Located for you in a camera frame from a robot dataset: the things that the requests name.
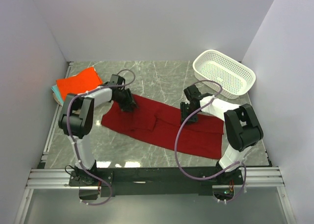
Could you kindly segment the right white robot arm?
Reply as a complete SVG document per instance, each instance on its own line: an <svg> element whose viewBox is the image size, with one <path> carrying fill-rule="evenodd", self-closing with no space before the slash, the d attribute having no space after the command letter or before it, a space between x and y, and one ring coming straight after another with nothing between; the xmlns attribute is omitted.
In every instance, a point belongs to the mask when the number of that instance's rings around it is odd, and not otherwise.
<svg viewBox="0 0 314 224"><path fill-rule="evenodd" d="M199 180L216 178L220 184L227 184L246 153L263 138L263 130L255 111L250 104L232 104L216 98L216 95L202 94L196 85L187 87L183 92L189 102L180 104L181 126L175 139L175 149L184 125L187 122L197 122L198 112L209 113L223 120L228 147L216 164L218 170L215 174Z"/></svg>

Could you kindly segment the dark red t shirt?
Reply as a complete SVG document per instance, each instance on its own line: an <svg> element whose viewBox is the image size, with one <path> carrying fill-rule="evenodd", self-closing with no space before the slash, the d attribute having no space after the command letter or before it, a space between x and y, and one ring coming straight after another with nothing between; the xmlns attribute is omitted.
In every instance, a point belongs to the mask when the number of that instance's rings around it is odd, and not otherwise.
<svg viewBox="0 0 314 224"><path fill-rule="evenodd" d="M139 95L134 96L137 108L123 112L117 103L103 115L101 124L117 133L178 152L220 159L224 122L214 116L199 115L196 123L185 124L178 147L175 139L181 126L179 109Z"/></svg>

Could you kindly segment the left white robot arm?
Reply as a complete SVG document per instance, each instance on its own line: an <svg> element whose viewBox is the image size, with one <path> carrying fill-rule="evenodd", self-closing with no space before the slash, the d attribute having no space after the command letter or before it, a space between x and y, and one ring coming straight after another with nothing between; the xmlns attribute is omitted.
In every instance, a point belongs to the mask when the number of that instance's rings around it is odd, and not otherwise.
<svg viewBox="0 0 314 224"><path fill-rule="evenodd" d="M92 90L66 96L58 126L72 144L76 158L75 176L88 186L100 180L88 138L93 127L94 109L103 103L114 102L121 111L132 112L137 105L130 89L126 88L130 84L119 74L113 74L108 82Z"/></svg>

